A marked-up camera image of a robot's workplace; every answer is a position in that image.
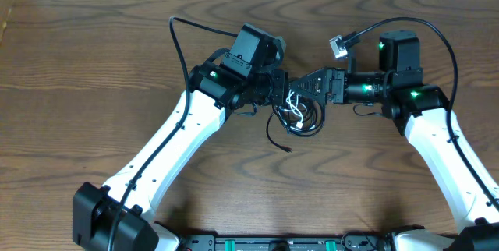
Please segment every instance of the green strip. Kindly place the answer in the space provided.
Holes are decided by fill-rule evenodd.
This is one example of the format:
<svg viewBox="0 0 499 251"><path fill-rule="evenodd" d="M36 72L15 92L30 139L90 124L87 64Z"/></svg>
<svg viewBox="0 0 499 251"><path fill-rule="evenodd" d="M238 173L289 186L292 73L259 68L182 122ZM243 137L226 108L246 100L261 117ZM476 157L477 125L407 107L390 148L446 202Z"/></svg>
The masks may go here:
<svg viewBox="0 0 499 251"><path fill-rule="evenodd" d="M225 251L235 251L235 240L225 240Z"/></svg>
<svg viewBox="0 0 499 251"><path fill-rule="evenodd" d="M326 251L336 251L336 242L334 241L326 242Z"/></svg>

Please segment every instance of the wooden table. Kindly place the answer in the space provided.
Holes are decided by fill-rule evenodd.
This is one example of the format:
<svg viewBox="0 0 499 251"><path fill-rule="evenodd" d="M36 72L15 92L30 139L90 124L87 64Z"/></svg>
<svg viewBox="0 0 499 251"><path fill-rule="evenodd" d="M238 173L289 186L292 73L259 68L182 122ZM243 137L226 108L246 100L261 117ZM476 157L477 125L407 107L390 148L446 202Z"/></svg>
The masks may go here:
<svg viewBox="0 0 499 251"><path fill-rule="evenodd" d="M393 16L428 19L456 51L462 129L499 179L499 0L16 0L0 47L0 249L78 249L74 192L133 158L183 91L171 15L283 36L291 76L345 67L332 59L333 36ZM449 55L418 24L363 37L359 69L377 68L379 34L399 28L418 33L425 82L449 95ZM233 42L182 24L177 34L189 69ZM294 149L287 154L267 141L269 114L232 116L174 181L157 219L181 233L455 232L437 183L392 122L328 105L320 135L299 139L274 121L271 135Z"/></svg>

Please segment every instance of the wooden tabletop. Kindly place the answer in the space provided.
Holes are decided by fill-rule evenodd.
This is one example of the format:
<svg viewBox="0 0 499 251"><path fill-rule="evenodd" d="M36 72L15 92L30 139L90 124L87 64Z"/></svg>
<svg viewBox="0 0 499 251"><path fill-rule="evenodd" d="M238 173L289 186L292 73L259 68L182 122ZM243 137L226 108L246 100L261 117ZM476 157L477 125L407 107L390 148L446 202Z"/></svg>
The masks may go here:
<svg viewBox="0 0 499 251"><path fill-rule="evenodd" d="M328 40L394 16L427 19L459 63L455 111L468 141L499 179L499 0L16 0L0 46L0 249L78 249L72 198L100 186L169 116L183 91L168 18L238 32L244 22L283 36L283 69L301 76L336 62ZM178 24L189 69L230 37ZM425 82L450 95L452 67L419 24L377 29L357 45L362 71L377 68L385 30L415 30ZM287 136L270 108L232 116L194 154L157 219L176 232L312 235L422 224L454 233L428 167L392 122L328 105L324 130Z"/></svg>

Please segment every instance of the green led indicator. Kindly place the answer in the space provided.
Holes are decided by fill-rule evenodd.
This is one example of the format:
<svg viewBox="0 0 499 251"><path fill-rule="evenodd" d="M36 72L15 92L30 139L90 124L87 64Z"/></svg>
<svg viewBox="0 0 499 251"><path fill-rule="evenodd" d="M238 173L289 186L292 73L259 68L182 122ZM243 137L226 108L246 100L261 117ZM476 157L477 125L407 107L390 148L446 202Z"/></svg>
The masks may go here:
<svg viewBox="0 0 499 251"><path fill-rule="evenodd" d="M364 92L367 92L368 90L372 90L373 89L373 86L372 85L367 85L367 84L364 84L362 86Z"/></svg>

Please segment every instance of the cable connector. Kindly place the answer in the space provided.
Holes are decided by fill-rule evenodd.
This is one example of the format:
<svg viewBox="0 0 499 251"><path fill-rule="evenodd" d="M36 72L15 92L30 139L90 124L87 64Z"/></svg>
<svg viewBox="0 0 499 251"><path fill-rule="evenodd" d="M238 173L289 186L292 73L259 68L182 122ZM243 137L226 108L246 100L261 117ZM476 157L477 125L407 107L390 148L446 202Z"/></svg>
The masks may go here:
<svg viewBox="0 0 499 251"><path fill-rule="evenodd" d="M338 35L329 40L329 45L333 50L334 57L341 59L349 54L349 49L360 42L357 32L351 32L346 37Z"/></svg>

